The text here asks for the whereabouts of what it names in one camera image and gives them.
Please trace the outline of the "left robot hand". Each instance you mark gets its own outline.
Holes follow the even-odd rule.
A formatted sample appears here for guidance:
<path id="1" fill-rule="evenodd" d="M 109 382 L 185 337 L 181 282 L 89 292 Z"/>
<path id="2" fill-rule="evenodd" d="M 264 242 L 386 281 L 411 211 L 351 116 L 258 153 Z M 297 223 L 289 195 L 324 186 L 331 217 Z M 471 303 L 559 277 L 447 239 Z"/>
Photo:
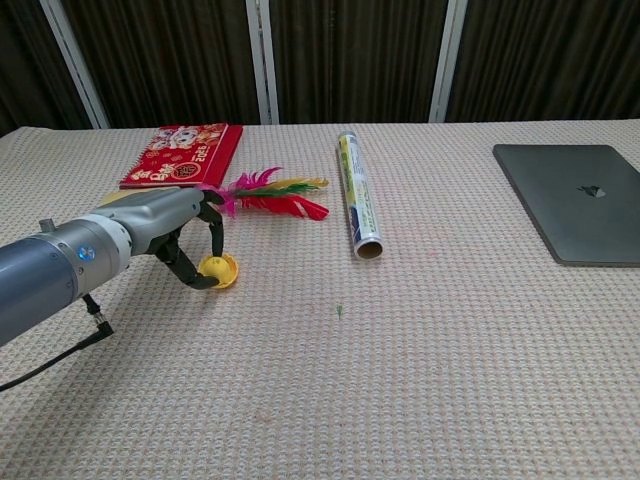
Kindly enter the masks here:
<path id="1" fill-rule="evenodd" d="M 194 218 L 208 224 L 211 255 L 220 257 L 224 246 L 221 214 L 223 198 L 212 190 L 172 187 L 126 195 L 96 208 L 93 213 L 123 225 L 131 238 L 131 254 L 154 255 L 186 286 L 195 290 L 216 287 L 221 280 L 205 276 L 179 246 L 181 229 Z"/>

